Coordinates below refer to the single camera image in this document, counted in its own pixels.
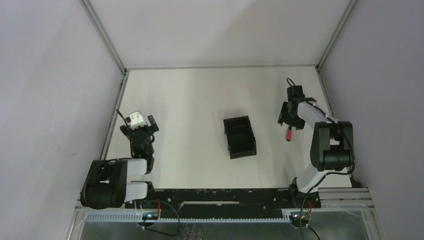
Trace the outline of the red-handled screwdriver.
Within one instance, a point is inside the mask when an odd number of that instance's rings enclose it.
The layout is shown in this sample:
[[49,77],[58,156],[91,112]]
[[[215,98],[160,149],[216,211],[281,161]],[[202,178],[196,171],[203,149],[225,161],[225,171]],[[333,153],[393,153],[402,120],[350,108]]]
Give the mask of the red-handled screwdriver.
[[289,125],[286,131],[285,139],[287,142],[290,142],[292,140],[292,126]]

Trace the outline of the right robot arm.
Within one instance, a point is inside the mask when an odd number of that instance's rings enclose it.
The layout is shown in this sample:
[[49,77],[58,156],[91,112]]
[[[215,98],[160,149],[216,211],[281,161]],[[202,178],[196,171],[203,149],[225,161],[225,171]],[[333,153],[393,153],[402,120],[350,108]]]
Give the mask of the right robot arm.
[[317,101],[307,97],[300,85],[287,88],[287,101],[282,105],[277,121],[293,130],[309,126],[313,133],[309,151],[310,164],[295,177],[281,202],[302,208],[318,197],[321,183],[330,175],[350,175],[354,170],[353,125],[340,121],[321,109]]

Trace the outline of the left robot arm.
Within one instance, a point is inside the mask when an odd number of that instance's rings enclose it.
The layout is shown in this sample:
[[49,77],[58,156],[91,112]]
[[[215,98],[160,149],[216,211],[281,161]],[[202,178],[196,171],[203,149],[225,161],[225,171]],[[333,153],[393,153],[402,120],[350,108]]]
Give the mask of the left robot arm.
[[80,203],[94,210],[120,208],[137,200],[149,209],[157,196],[145,181],[131,181],[132,177],[147,175],[154,167],[154,134],[159,127],[152,115],[143,118],[140,112],[131,113],[120,126],[128,138],[130,157],[93,160],[80,192]]

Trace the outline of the black plastic bin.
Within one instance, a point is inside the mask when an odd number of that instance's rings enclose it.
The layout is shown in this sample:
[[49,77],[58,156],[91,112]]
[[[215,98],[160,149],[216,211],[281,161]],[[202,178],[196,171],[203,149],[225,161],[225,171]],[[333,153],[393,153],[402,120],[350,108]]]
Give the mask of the black plastic bin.
[[223,124],[231,160],[257,154],[256,138],[247,115],[224,119]]

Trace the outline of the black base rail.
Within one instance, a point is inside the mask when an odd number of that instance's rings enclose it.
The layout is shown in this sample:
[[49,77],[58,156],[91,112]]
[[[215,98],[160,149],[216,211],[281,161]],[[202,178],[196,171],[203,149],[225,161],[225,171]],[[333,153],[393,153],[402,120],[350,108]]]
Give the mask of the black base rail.
[[145,199],[125,203],[126,209],[152,210],[164,219],[274,219],[283,210],[320,209],[321,198],[302,207],[281,201],[288,188],[155,189]]

